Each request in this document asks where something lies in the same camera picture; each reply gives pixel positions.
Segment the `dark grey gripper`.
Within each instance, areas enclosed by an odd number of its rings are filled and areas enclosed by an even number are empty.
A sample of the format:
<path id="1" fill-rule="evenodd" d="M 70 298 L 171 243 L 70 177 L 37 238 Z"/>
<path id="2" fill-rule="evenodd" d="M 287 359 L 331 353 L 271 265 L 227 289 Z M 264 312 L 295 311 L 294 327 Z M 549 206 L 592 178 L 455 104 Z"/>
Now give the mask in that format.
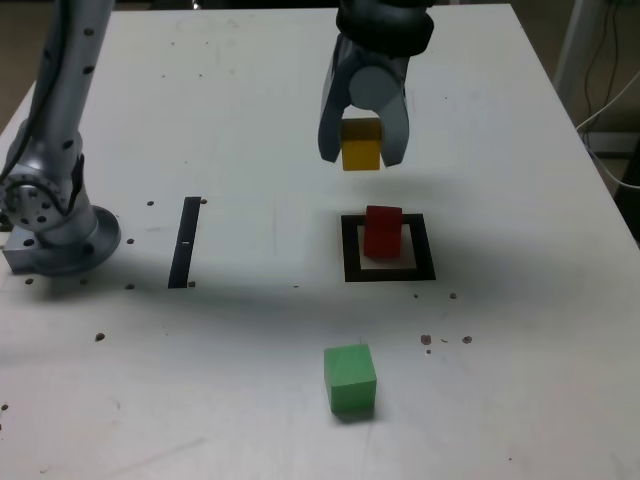
<path id="1" fill-rule="evenodd" d="M 410 133 L 403 83 L 409 60 L 353 46 L 342 33 L 338 35 L 322 93 L 318 148 L 323 160 L 337 161 L 344 110 L 352 104 L 379 118 L 385 166 L 402 163 Z"/>

